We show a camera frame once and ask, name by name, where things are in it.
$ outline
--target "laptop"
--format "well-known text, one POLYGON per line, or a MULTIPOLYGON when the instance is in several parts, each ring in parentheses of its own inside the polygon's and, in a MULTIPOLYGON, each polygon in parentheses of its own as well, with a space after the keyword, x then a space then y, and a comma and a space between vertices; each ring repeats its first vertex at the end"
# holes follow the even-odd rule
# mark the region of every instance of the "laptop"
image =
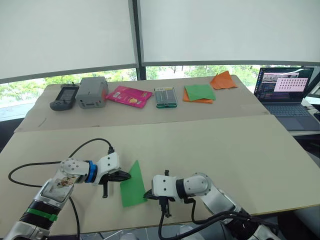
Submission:
POLYGON ((254 95, 288 131, 320 131, 319 122, 301 105, 312 67, 261 67, 254 95))

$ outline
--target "tabletop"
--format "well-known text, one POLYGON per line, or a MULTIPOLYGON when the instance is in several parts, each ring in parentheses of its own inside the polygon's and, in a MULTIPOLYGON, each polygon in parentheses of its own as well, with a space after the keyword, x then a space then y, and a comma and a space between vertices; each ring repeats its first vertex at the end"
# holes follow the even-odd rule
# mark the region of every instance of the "tabletop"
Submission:
MULTIPOLYGON (((154 175, 170 170, 171 176, 187 178, 204 172, 251 214, 273 213, 320 204, 320 169, 273 115, 229 117, 183 122, 89 127, 18 132, 0 153, 0 237, 26 210, 39 189, 16 185, 8 173, 30 162, 64 160, 75 148, 92 138, 106 138, 128 171, 138 160, 145 190, 154 175)), ((103 142, 93 142, 76 154, 79 160, 97 162, 107 152, 103 142)), ((54 176, 56 165, 26 167, 12 177, 43 184, 54 176)), ((157 201, 122 207, 118 182, 102 186, 77 184, 72 193, 81 232, 99 232, 155 226, 160 220, 157 201)), ((198 200, 195 217, 210 214, 198 200)), ((165 223, 190 221, 191 206, 173 202, 172 217, 165 223)), ((52 227, 53 235, 74 234, 75 218, 69 203, 52 227)))
POLYGON ((167 109, 156 108, 156 99, 155 96, 152 96, 141 109, 107 100, 103 108, 83 109, 76 103, 70 110, 53 111, 49 104, 56 99, 60 85, 49 85, 15 132, 168 123, 269 114, 237 76, 232 75, 231 77, 238 87, 214 90, 216 101, 213 104, 183 101, 185 85, 209 84, 212 76, 108 83, 109 93, 119 85, 150 92, 153 92, 154 88, 174 87, 178 107, 167 109))

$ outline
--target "pink package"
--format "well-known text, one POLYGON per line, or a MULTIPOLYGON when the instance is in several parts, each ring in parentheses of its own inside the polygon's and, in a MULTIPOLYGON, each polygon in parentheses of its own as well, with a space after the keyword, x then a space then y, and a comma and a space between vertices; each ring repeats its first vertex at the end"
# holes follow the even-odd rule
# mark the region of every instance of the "pink package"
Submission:
POLYGON ((142 109, 151 96, 152 92, 150 91, 142 91, 131 87, 118 86, 105 98, 117 103, 126 104, 142 109))

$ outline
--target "orange cloth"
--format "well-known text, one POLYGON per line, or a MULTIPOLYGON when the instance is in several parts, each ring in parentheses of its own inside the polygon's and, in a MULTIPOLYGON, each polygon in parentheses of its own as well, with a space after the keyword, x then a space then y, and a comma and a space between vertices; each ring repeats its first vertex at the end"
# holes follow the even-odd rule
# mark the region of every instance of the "orange cloth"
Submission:
POLYGON ((198 99, 198 100, 190 101, 187 90, 185 88, 183 88, 183 90, 184 90, 184 94, 183 94, 183 101, 184 102, 204 103, 204 104, 212 104, 214 102, 212 99, 198 99))
POLYGON ((213 77, 210 85, 214 89, 229 89, 229 88, 237 88, 238 86, 232 80, 229 71, 224 71, 213 77))

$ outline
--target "battery box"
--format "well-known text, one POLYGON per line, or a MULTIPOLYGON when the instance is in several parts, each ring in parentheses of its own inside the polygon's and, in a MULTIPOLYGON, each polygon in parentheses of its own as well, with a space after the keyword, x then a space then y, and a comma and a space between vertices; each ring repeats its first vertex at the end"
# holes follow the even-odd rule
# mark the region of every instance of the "battery box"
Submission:
POLYGON ((103 108, 106 105, 108 83, 104 76, 83 77, 75 96, 80 108, 103 108))

